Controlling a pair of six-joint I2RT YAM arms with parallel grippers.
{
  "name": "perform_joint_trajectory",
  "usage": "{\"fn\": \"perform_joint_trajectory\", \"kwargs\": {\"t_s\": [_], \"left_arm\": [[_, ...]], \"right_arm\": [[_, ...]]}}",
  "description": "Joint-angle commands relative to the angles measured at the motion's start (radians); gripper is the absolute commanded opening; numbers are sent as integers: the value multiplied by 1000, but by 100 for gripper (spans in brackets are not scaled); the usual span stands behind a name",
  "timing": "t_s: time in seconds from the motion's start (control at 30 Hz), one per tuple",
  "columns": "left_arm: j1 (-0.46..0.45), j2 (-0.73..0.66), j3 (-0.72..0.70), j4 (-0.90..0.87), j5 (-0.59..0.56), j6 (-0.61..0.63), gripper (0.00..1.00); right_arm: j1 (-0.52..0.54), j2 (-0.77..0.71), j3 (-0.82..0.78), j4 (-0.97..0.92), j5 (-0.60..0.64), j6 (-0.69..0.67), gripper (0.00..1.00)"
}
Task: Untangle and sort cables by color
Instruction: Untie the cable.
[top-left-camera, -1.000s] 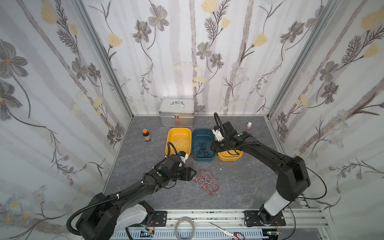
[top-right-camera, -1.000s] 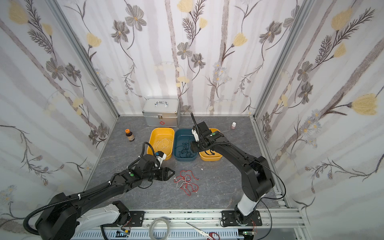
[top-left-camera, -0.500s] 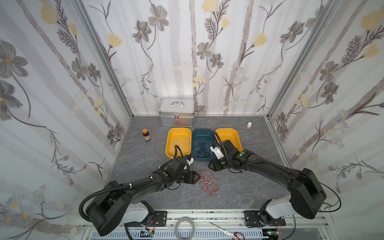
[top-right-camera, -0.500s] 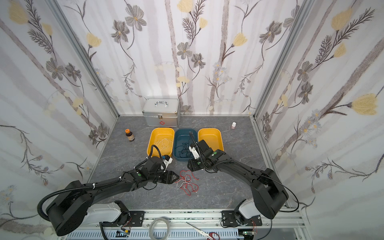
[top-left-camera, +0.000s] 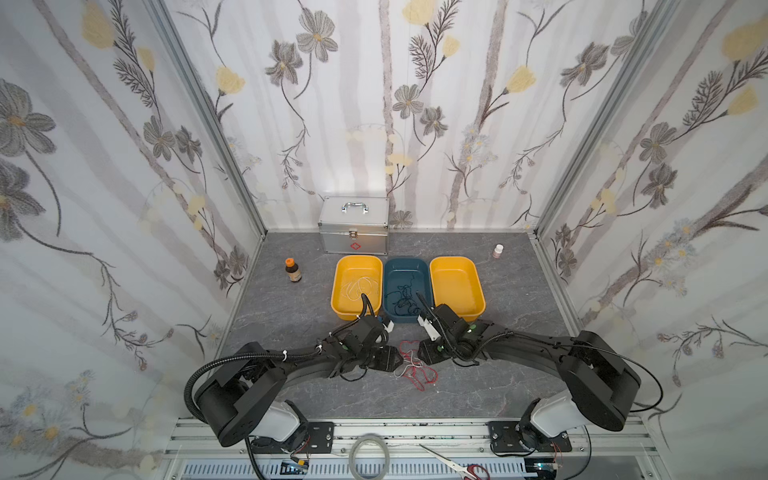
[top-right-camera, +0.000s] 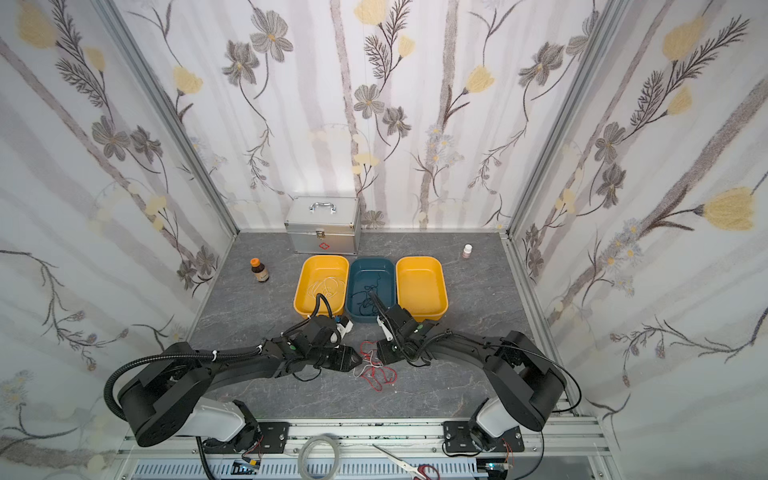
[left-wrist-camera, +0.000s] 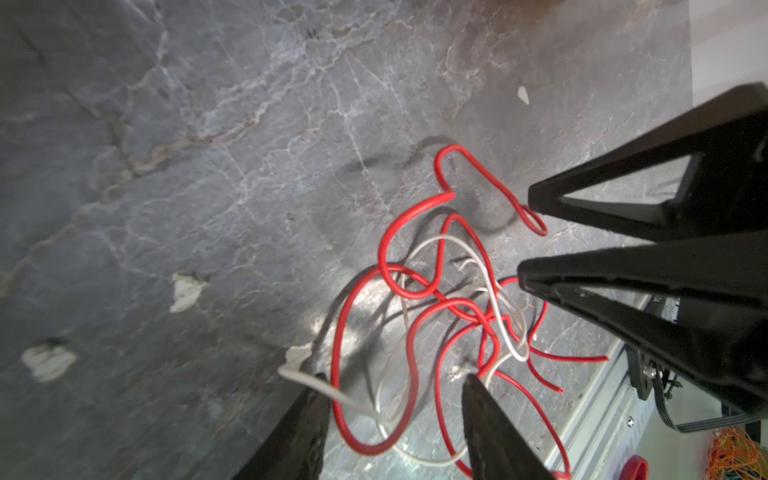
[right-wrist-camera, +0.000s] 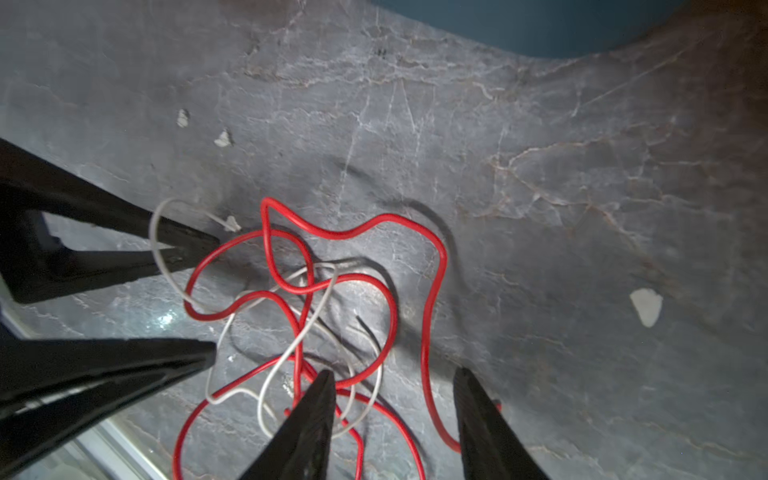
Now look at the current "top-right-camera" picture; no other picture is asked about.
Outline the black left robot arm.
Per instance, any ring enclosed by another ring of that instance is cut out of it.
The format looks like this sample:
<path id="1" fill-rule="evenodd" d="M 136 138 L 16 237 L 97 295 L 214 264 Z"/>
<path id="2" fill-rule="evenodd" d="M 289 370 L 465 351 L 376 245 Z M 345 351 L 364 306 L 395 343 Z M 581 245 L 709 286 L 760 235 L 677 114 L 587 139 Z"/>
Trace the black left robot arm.
<path id="1" fill-rule="evenodd" d="M 187 342 L 133 360 L 106 380 L 107 408 L 127 422 L 141 447 L 174 436 L 210 439 L 234 451 L 261 439 L 258 421 L 244 402 L 214 401 L 207 393 L 254 379 L 296 376 L 310 366 L 320 372 L 351 372 L 363 362 L 344 344 L 352 322 L 336 318 L 323 295 L 310 316 L 256 346 L 197 350 Z"/>

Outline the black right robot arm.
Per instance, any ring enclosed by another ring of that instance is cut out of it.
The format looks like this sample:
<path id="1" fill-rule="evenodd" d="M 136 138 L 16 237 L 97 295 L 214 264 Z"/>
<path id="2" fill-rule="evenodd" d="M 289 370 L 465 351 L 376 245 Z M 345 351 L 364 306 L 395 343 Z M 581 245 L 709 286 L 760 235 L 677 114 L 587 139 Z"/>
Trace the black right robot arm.
<path id="1" fill-rule="evenodd" d="M 568 385 L 570 373 L 546 357 L 523 333 L 478 336 L 451 329 L 440 321 L 417 321 L 400 305 L 386 307 L 369 295 L 383 323 L 385 338 L 377 342 L 384 365 L 406 362 L 424 368 L 435 360 L 466 363 L 483 371 L 506 412 L 519 425 L 544 429 Z"/>

